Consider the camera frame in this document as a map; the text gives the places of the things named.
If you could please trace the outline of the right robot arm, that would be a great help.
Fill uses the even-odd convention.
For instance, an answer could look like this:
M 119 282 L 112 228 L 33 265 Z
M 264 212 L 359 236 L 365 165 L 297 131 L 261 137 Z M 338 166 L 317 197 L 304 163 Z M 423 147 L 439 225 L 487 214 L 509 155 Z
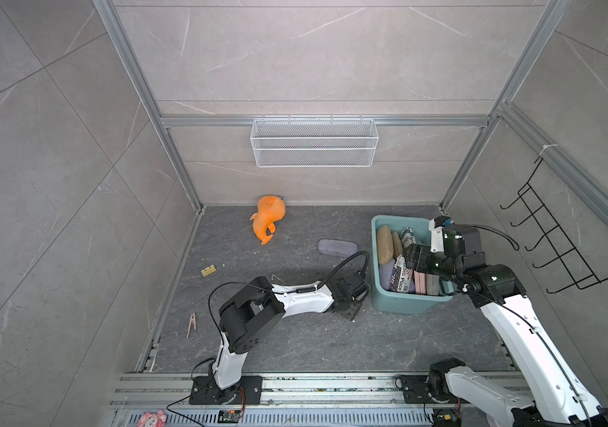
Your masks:
M 405 249 L 408 267 L 449 281 L 455 292 L 469 297 L 500 336 L 531 392 L 518 396 L 451 358 L 430 367 L 430 398 L 466 400 L 497 426 L 608 426 L 608 407 L 556 348 L 515 272 L 487 264 L 478 227 L 439 216 L 428 229 L 429 245 Z

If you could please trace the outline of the newspaper print case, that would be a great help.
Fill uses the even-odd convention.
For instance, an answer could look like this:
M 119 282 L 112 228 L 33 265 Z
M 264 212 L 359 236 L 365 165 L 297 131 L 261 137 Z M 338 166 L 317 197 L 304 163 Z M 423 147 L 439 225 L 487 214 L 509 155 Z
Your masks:
M 399 233 L 400 241 L 403 248 L 408 248 L 412 245 L 416 245 L 418 240 L 414 235 L 414 230 L 410 227 L 405 227 Z

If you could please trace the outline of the tan fabric case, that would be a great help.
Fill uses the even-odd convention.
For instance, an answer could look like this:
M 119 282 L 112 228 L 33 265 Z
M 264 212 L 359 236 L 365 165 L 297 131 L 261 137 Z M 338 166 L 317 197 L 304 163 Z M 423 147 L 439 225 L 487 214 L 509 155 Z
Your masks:
M 397 231 L 391 232 L 393 258 L 398 259 L 404 252 L 404 247 Z
M 386 265 L 394 259 L 392 231 L 387 225 L 380 226 L 376 231 L 376 252 L 380 265 Z

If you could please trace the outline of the teal plastic storage box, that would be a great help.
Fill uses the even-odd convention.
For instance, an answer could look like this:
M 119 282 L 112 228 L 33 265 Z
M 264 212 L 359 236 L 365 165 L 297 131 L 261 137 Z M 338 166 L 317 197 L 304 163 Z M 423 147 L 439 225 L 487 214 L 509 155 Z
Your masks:
M 419 243 L 430 246 L 431 234 L 428 229 L 430 220 L 417 217 L 404 217 L 394 215 L 376 215 L 371 221 L 372 237 L 372 260 L 370 266 L 373 268 L 373 290 L 371 297 L 373 307 L 377 311 L 395 314 L 418 315 L 429 311 L 437 304 L 450 302 L 450 295 L 416 295 L 401 294 L 385 290 L 380 285 L 380 263 L 377 250 L 377 231 L 383 225 L 387 225 L 391 231 L 401 231 L 409 227 L 414 231 L 414 236 Z

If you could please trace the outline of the grey fabric glasses case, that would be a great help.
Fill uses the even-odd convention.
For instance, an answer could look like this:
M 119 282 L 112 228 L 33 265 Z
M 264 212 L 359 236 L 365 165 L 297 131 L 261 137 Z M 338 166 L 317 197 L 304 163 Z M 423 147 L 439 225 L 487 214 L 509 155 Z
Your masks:
M 427 274 L 425 279 L 426 295 L 429 296 L 440 296 L 441 286 L 440 277 L 437 275 Z

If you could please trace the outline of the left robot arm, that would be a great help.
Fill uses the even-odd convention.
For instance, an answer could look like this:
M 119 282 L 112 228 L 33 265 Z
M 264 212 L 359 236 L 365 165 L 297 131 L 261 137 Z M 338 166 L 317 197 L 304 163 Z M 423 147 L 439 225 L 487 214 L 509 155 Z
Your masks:
M 352 254 L 323 279 L 296 286 L 272 284 L 265 277 L 244 283 L 219 309 L 212 322 L 220 335 L 218 354 L 209 358 L 209 374 L 193 380 L 190 405 L 223 405 L 235 398 L 258 402 L 262 378 L 250 376 L 243 386 L 243 367 L 248 353 L 275 328 L 282 318 L 306 313 L 338 313 L 349 321 L 356 318 L 370 288 L 366 272 L 370 256 Z

